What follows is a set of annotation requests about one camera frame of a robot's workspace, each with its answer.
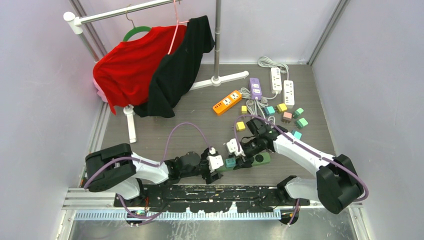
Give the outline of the long white power strip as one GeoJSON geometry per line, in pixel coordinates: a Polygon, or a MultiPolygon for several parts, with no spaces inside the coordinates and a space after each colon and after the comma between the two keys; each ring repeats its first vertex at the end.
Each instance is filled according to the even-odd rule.
{"type": "Polygon", "coordinates": [[[282,62],[277,62],[271,60],[267,56],[261,56],[257,64],[263,68],[277,67],[281,70],[281,79],[282,79],[282,100],[286,104],[288,109],[292,109],[295,106],[295,90],[294,82],[290,80],[289,66],[282,62]]]}

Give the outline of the green clothes hanger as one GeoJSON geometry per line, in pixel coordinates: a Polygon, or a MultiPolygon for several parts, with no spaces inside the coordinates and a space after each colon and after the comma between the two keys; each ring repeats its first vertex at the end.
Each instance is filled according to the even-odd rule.
{"type": "Polygon", "coordinates": [[[124,37],[123,37],[123,39],[122,39],[122,42],[127,42],[127,41],[129,41],[133,36],[135,36],[135,35],[137,35],[137,34],[139,34],[139,33],[148,33],[148,32],[150,32],[151,31],[151,27],[149,27],[149,26],[144,26],[144,25],[142,25],[142,26],[136,26],[135,25],[135,23],[134,23],[134,21],[132,20],[132,19],[130,19],[129,17],[128,17],[128,11],[126,10],[125,11],[125,17],[126,17],[126,19],[128,20],[128,21],[130,21],[131,22],[131,24],[132,24],[132,26],[133,26],[133,28],[131,29],[131,30],[129,30],[125,35],[124,35],[124,37]]]}

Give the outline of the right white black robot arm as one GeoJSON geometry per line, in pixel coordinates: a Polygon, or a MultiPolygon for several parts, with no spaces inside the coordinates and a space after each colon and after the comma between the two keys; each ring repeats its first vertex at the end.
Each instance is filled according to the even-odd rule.
{"type": "Polygon", "coordinates": [[[277,192],[281,204],[288,206],[296,199],[312,200],[320,202],[329,212],[339,214],[351,203],[369,197],[368,186],[358,176],[348,156],[320,151],[294,137],[284,127],[259,116],[252,115],[246,125],[253,138],[248,142],[235,139],[235,149],[242,152],[243,157],[240,167],[254,155],[270,151],[291,159],[314,177],[291,176],[283,180],[277,192]]]}

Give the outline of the pink plug adapter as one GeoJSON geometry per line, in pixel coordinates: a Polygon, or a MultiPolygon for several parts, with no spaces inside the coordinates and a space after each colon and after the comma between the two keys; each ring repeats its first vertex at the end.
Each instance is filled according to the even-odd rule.
{"type": "Polygon", "coordinates": [[[293,119],[293,114],[292,113],[287,112],[287,111],[283,112],[282,117],[281,117],[281,121],[283,123],[287,123],[288,124],[288,123],[290,123],[292,121],[292,119],[293,119]]]}

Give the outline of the teal plug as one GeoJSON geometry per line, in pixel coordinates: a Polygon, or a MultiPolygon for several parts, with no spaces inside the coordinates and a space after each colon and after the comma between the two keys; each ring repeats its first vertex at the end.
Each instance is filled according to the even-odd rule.
{"type": "Polygon", "coordinates": [[[292,132],[291,132],[291,134],[296,138],[296,139],[298,139],[298,140],[300,140],[301,138],[302,138],[302,133],[301,132],[299,132],[298,130],[293,130],[292,132]]]}
{"type": "Polygon", "coordinates": [[[273,116],[276,113],[275,109],[273,106],[266,106],[264,108],[264,114],[266,116],[273,116]]]}
{"type": "Polygon", "coordinates": [[[224,163],[226,168],[234,168],[236,166],[236,159],[234,157],[227,158],[224,163]]]}

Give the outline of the short white power strip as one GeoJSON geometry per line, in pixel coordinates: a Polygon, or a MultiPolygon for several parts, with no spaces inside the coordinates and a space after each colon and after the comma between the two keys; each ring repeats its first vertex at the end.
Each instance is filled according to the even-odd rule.
{"type": "Polygon", "coordinates": [[[273,96],[268,97],[268,99],[275,99],[283,90],[281,70],[278,67],[270,68],[270,87],[271,93],[273,96]]]}

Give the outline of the red t-shirt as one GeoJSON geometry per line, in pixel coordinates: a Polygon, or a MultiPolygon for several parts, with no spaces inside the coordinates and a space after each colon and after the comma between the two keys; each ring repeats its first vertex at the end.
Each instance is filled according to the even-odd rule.
{"type": "MultiPolygon", "coordinates": [[[[175,26],[156,26],[139,39],[120,42],[93,68],[93,78],[104,92],[113,114],[115,107],[140,105],[148,100],[149,84],[168,53],[175,26]]],[[[180,25],[172,52],[182,43],[187,26],[180,25]]]]}

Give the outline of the pink clothes hanger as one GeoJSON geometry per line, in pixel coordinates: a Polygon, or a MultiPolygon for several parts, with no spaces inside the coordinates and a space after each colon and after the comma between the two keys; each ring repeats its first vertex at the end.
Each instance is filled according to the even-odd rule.
{"type": "Polygon", "coordinates": [[[179,26],[183,25],[183,24],[187,24],[189,22],[189,20],[180,21],[179,12],[178,12],[178,9],[179,9],[178,5],[180,5],[180,4],[181,4],[180,0],[173,0],[173,9],[174,9],[174,15],[175,15],[176,23],[175,23],[174,33],[173,33],[173,36],[172,36],[172,39],[171,39],[171,42],[170,42],[170,45],[169,45],[167,55],[170,55],[172,53],[172,49],[173,49],[173,46],[174,46],[174,43],[175,43],[175,39],[176,39],[176,36],[177,36],[177,33],[178,33],[179,26]]]}

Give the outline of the orange power strip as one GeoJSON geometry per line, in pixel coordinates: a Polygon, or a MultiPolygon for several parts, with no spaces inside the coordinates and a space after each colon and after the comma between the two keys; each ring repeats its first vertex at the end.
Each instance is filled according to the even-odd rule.
{"type": "Polygon", "coordinates": [[[212,107],[212,110],[217,116],[221,116],[236,104],[238,104],[241,100],[245,100],[245,104],[243,106],[247,106],[247,100],[249,96],[249,90],[246,87],[242,87],[240,90],[234,90],[221,101],[216,103],[212,107]]]}

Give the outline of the white metal clothes rack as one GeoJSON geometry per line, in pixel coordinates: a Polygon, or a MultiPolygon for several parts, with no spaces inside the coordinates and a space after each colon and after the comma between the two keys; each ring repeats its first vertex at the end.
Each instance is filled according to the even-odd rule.
{"type": "MultiPolygon", "coordinates": [[[[72,29],[73,33],[79,37],[82,41],[89,54],[93,60],[97,63],[100,60],[96,50],[92,47],[91,42],[84,35],[84,25],[88,25],[88,30],[92,28],[92,22],[97,22],[100,20],[105,20],[121,15],[127,15],[128,13],[138,12],[145,9],[155,8],[167,4],[173,4],[173,0],[152,0],[146,3],[140,3],[136,5],[130,5],[116,10],[111,10],[108,12],[98,13],[88,16],[77,16],[73,12],[67,11],[63,14],[63,19],[69,27],[72,29]]],[[[220,76],[220,50],[221,50],[221,15],[222,15],[222,2],[217,0],[215,2],[215,47],[214,47],[214,64],[213,64],[213,76],[210,79],[195,82],[192,86],[192,90],[198,90],[205,87],[218,87],[223,83],[232,82],[235,80],[244,79],[249,75],[247,70],[220,76]]],[[[137,141],[136,129],[134,115],[135,112],[131,105],[124,107],[123,113],[127,119],[127,129],[128,129],[128,138],[130,143],[135,143],[137,141]]]]}

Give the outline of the black t-shirt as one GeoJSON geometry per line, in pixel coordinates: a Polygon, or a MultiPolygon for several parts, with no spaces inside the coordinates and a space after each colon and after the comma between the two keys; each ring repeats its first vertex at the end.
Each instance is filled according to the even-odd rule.
{"type": "Polygon", "coordinates": [[[134,112],[141,118],[173,118],[173,108],[197,78],[203,55],[214,47],[208,16],[190,19],[182,43],[174,53],[163,57],[153,74],[147,102],[134,106],[134,112]]]}

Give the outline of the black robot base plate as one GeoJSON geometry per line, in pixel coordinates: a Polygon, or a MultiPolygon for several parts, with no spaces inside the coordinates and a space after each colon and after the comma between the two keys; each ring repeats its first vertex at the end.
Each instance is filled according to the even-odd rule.
{"type": "Polygon", "coordinates": [[[128,209],[130,224],[145,221],[278,220],[294,224],[307,199],[296,200],[269,185],[172,185],[147,184],[140,196],[116,196],[114,207],[128,209]]]}

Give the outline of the purple power strip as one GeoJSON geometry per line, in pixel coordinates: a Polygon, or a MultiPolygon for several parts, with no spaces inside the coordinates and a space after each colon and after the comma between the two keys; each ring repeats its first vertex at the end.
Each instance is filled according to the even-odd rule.
{"type": "Polygon", "coordinates": [[[267,107],[269,107],[269,100],[273,100],[277,97],[277,93],[272,97],[263,96],[263,91],[261,89],[260,80],[258,78],[249,79],[249,97],[246,101],[248,112],[252,115],[262,117],[272,123],[275,123],[276,118],[274,117],[275,110],[273,109],[271,113],[267,113],[267,107]]]}

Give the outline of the green plug adapter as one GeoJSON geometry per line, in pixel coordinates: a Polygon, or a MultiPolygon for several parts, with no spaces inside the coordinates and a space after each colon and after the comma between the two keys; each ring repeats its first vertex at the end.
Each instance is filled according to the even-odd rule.
{"type": "Polygon", "coordinates": [[[299,118],[301,115],[302,115],[302,113],[304,112],[304,109],[303,108],[298,108],[298,109],[296,109],[293,113],[292,113],[292,117],[294,118],[294,119],[297,119],[297,118],[299,118]]]}
{"type": "Polygon", "coordinates": [[[309,122],[303,117],[296,120],[294,124],[298,129],[303,129],[309,124],[309,122]]]}

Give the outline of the dark green power strip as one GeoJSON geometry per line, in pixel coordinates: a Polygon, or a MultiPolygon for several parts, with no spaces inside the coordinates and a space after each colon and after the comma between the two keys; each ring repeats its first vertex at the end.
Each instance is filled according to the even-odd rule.
{"type": "MultiPolygon", "coordinates": [[[[271,156],[268,152],[258,153],[253,156],[253,162],[251,164],[251,167],[266,165],[266,164],[269,164],[270,162],[271,162],[271,156]]],[[[234,171],[238,169],[240,169],[240,167],[236,168],[235,166],[234,168],[226,168],[225,160],[224,160],[224,165],[218,168],[216,171],[223,173],[223,172],[234,171]]]]}

